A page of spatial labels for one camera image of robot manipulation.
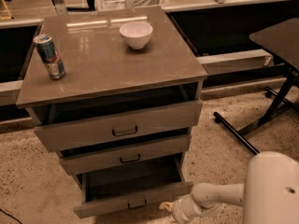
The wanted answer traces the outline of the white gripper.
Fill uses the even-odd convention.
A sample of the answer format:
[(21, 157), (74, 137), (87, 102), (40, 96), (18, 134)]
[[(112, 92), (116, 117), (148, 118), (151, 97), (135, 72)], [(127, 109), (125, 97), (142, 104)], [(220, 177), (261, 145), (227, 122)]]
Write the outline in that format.
[(224, 205), (215, 202), (200, 203), (189, 194), (173, 203), (163, 202), (159, 208), (171, 212), (178, 224), (189, 224), (197, 217), (213, 217), (218, 215), (223, 210)]

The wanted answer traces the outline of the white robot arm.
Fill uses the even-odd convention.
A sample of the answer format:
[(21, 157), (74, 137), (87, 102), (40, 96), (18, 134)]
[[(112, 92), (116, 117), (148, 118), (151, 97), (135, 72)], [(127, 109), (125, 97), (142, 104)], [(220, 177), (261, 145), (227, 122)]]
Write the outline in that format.
[(243, 208), (243, 224), (299, 224), (299, 162), (266, 151), (249, 162), (245, 181), (233, 185), (200, 183), (190, 194), (160, 204), (178, 224), (213, 217), (226, 204)]

